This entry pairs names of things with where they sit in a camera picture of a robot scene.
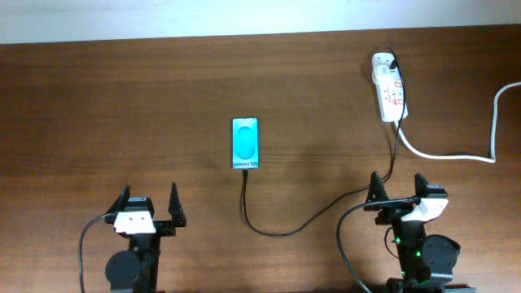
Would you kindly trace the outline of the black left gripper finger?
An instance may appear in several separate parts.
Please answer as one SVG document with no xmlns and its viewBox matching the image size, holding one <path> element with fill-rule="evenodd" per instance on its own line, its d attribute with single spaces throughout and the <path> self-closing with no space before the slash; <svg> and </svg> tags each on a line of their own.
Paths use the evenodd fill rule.
<svg viewBox="0 0 521 293">
<path fill-rule="evenodd" d="M 130 197 L 130 186 L 125 185 L 123 190 L 121 191 L 118 198 L 115 200 L 115 202 L 111 205 L 111 207 L 107 210 L 105 217 L 106 223 L 114 223 L 116 221 L 117 214 L 119 212 L 123 212 L 125 210 L 125 207 L 127 203 L 129 202 Z"/>
<path fill-rule="evenodd" d="M 175 182 L 171 186 L 168 212 L 175 227 L 186 227 L 186 215 L 183 211 Z"/>
</svg>

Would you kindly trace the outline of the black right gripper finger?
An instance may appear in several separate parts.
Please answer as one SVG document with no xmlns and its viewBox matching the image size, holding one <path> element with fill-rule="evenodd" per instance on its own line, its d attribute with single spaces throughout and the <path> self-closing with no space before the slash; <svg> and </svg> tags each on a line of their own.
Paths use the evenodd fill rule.
<svg viewBox="0 0 521 293">
<path fill-rule="evenodd" d="M 421 173 L 416 173 L 414 175 L 414 196 L 418 198 L 427 197 L 429 194 L 428 185 L 429 183 L 427 182 L 427 179 Z"/>
<path fill-rule="evenodd" d="M 365 211 L 379 211 L 387 201 L 387 192 L 384 189 L 383 181 L 376 171 L 371 173 L 370 186 L 366 197 Z"/>
</svg>

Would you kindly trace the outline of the white power strip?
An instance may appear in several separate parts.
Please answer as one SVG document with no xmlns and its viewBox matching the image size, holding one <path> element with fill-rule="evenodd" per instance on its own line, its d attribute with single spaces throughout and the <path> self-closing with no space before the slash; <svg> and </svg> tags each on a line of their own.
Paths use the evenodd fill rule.
<svg viewBox="0 0 521 293">
<path fill-rule="evenodd" d="M 377 65 L 383 63 L 389 65 L 391 68 L 394 66 L 398 67 L 397 61 L 391 53 L 376 53 L 373 55 L 371 63 L 373 70 Z M 392 123 L 407 117 L 408 109 L 405 103 L 402 79 L 400 81 L 388 82 L 387 84 L 375 85 L 375 89 L 379 103 L 380 116 L 383 122 Z"/>
</svg>

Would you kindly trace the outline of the blue Galaxy S25 smartphone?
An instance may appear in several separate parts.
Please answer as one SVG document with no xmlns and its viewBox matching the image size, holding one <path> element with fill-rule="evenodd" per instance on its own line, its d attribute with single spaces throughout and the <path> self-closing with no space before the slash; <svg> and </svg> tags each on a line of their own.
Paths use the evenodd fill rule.
<svg viewBox="0 0 521 293">
<path fill-rule="evenodd" d="M 259 168 L 258 119 L 234 118 L 232 120 L 231 166 L 233 169 Z"/>
</svg>

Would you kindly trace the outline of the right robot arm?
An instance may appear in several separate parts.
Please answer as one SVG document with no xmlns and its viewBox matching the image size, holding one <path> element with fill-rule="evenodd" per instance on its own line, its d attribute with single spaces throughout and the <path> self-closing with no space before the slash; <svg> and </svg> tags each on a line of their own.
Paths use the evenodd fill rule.
<svg viewBox="0 0 521 293">
<path fill-rule="evenodd" d="M 389 225 L 394 235 L 402 278 L 389 278 L 387 292 L 476 292 L 453 285 L 453 267 L 461 246 L 444 235 L 426 234 L 424 225 L 441 215 L 449 203 L 443 186 L 432 185 L 421 173 L 414 176 L 415 194 L 388 198 L 377 172 L 371 173 L 366 212 L 377 212 L 376 225 Z"/>
</svg>

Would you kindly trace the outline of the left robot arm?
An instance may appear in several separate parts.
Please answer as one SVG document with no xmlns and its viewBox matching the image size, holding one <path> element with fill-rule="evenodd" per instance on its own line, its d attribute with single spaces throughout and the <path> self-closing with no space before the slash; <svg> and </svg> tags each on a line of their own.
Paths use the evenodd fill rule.
<svg viewBox="0 0 521 293">
<path fill-rule="evenodd" d="M 125 186 L 117 200 L 107 210 L 106 223 L 117 234 L 129 240 L 129 246 L 115 253 L 107 262 L 106 279 L 111 292 L 156 292 L 162 238 L 176 235 L 177 228 L 186 226 L 177 185 L 172 184 L 168 213 L 171 218 L 158 221 L 148 197 L 132 197 Z"/>
</svg>

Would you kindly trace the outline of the white charger adapter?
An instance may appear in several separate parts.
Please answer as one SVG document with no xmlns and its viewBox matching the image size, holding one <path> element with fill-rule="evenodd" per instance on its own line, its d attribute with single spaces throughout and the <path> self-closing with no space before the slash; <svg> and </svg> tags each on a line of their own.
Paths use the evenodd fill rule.
<svg viewBox="0 0 521 293">
<path fill-rule="evenodd" d="M 383 63 L 377 65 L 372 72 L 372 79 L 376 85 L 387 84 L 388 82 L 400 81 L 400 73 L 398 67 L 391 68 Z"/>
</svg>

